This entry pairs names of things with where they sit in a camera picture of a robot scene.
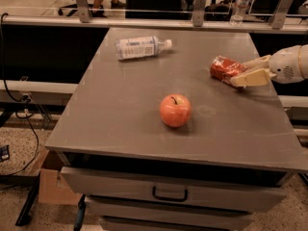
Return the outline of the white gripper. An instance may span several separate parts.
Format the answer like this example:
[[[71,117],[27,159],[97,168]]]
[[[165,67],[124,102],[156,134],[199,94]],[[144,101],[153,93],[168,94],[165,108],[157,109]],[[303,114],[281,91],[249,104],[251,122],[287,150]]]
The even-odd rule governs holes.
[[[245,62],[244,66],[248,70],[230,78],[236,88],[264,86],[271,79],[279,84],[299,83],[308,79],[308,44],[281,49],[272,56]]]

